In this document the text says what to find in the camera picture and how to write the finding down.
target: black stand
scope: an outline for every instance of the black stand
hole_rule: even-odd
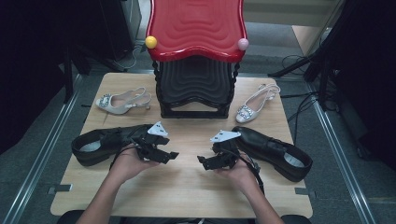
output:
[[[332,69],[335,65],[335,58],[339,56],[337,53],[343,42],[343,35],[348,32],[349,26],[353,26],[355,21],[352,20],[351,15],[355,11],[359,1],[346,0],[343,11],[340,18],[330,31],[327,38],[321,43],[320,47],[311,55],[307,56],[303,60],[290,65],[273,74],[268,74],[268,77],[283,77],[287,73],[304,66],[308,63],[309,66],[304,73],[304,80],[307,82],[312,82],[321,72],[321,77],[319,81],[319,96],[318,101],[323,110],[326,110],[325,97],[326,97],[326,87],[329,75],[332,73]]]
[[[87,60],[82,56],[82,53],[93,58],[97,62],[111,69],[113,72],[123,72],[116,65],[108,62],[106,59],[95,54],[91,50],[83,46],[67,45],[64,50],[64,78],[65,78],[65,91],[64,104],[66,104],[73,94],[73,74],[72,62],[77,68],[78,72],[83,75],[88,75],[91,71],[91,66]]]

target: high heel sandal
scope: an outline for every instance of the high heel sandal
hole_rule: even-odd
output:
[[[112,95],[110,93],[96,100],[96,105],[112,114],[125,114],[132,107],[150,109],[151,94],[146,92],[145,87],[139,87],[123,94]]]
[[[276,84],[260,85],[259,90],[250,96],[244,105],[239,107],[236,121],[245,123],[257,118],[265,102],[274,99],[277,93],[280,93],[280,88]]]

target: yellow ball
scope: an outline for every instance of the yellow ball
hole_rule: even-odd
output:
[[[148,37],[146,37],[145,43],[148,49],[154,49],[157,46],[157,39],[154,36],[149,35]]]

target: red plastic tray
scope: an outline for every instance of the red plastic tray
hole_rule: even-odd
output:
[[[243,0],[151,0],[147,36],[157,39],[152,60],[169,62],[191,55],[237,63],[247,38]]]

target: wooden table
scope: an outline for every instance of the wooden table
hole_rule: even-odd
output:
[[[154,75],[106,74],[95,99],[106,93],[123,93],[145,86],[153,95],[151,109],[133,108],[124,115],[112,115],[92,103],[81,133],[161,121],[165,130],[169,132],[170,142],[159,148],[180,153],[174,161],[146,170],[123,184],[112,215],[255,217],[244,195],[234,189],[227,179],[215,175],[213,171],[206,171],[198,162],[197,155],[207,158],[214,156],[209,139],[219,130],[230,131],[238,125],[235,121],[237,108],[259,88],[260,84],[274,82],[271,78],[238,77],[228,119],[162,119],[155,96]],[[198,106],[202,107],[199,104],[191,104],[183,109]],[[279,95],[266,103],[258,118],[244,126],[285,142],[292,141]],[[59,216],[69,210],[85,209],[104,180],[112,159],[91,167],[83,167],[76,157],[72,156],[61,184],[73,184],[73,189],[56,193],[51,213]],[[312,216],[308,196],[295,193],[296,188],[305,188],[304,181],[290,182],[269,163],[259,161],[259,165],[262,168],[260,175],[266,197],[280,216]]]

